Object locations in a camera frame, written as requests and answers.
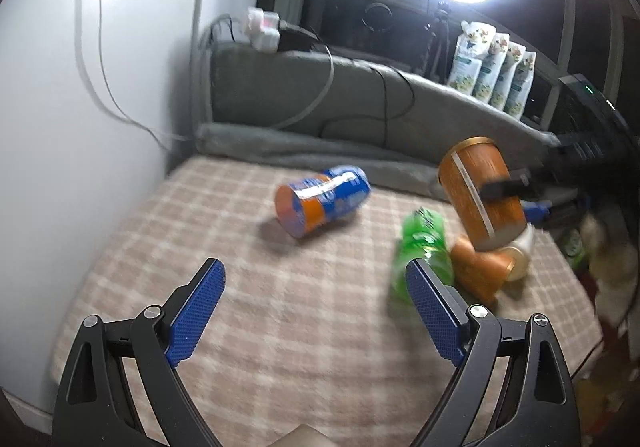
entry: blue gripper pad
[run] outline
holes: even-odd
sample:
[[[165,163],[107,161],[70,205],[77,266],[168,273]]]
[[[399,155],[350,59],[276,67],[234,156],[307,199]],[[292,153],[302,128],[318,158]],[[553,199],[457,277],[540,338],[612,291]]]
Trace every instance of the blue gripper pad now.
[[[446,300],[452,299],[451,295],[424,261],[411,261],[406,268],[405,278],[409,295],[438,353],[454,366],[459,366],[466,353],[462,345],[468,319],[466,316],[456,316],[459,312],[447,307]]]
[[[214,261],[171,326],[171,345],[165,353],[171,367],[191,357],[224,289],[225,266]]]

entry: green bottle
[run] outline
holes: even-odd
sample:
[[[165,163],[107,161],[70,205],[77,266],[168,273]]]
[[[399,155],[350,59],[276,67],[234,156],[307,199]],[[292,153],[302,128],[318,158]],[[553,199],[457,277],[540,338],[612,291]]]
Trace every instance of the green bottle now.
[[[453,267],[444,236],[440,213],[421,207],[402,223],[402,243],[393,263],[392,286],[401,299],[412,303],[406,287],[404,271],[412,259],[424,259],[433,273],[449,286],[453,285]]]

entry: bed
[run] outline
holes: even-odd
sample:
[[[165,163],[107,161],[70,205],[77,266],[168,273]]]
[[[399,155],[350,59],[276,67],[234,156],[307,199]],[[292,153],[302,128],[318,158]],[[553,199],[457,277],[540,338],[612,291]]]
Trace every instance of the bed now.
[[[272,200],[278,185],[306,174],[205,156],[175,170],[87,277],[60,332],[53,377],[85,316],[131,318],[216,257],[226,290],[178,372],[223,445],[268,445],[301,423],[344,447],[409,445],[453,367],[414,308],[389,293],[390,262],[415,208],[444,214],[449,245],[460,222],[445,202],[374,188],[353,218],[296,242],[274,219]],[[494,311],[545,313],[570,371],[601,337],[585,292],[543,232],[530,275],[505,287]],[[499,359],[470,435],[486,427],[505,367]],[[134,363],[127,372],[145,430],[162,440]]]

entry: tripod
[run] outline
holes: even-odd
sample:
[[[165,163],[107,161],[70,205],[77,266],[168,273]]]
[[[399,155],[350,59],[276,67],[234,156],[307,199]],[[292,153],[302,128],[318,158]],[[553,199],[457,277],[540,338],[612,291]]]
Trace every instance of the tripod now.
[[[424,55],[420,74],[434,82],[444,84],[447,81],[449,65],[449,13],[447,2],[439,2],[433,26],[429,25],[427,52]]]

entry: white plug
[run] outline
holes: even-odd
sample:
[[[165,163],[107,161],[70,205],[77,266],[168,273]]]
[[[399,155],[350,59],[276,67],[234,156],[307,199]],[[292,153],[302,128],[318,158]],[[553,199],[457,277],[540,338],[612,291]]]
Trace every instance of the white plug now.
[[[280,16],[275,12],[251,7],[247,11],[244,33],[258,52],[276,53],[280,43],[279,24]]]

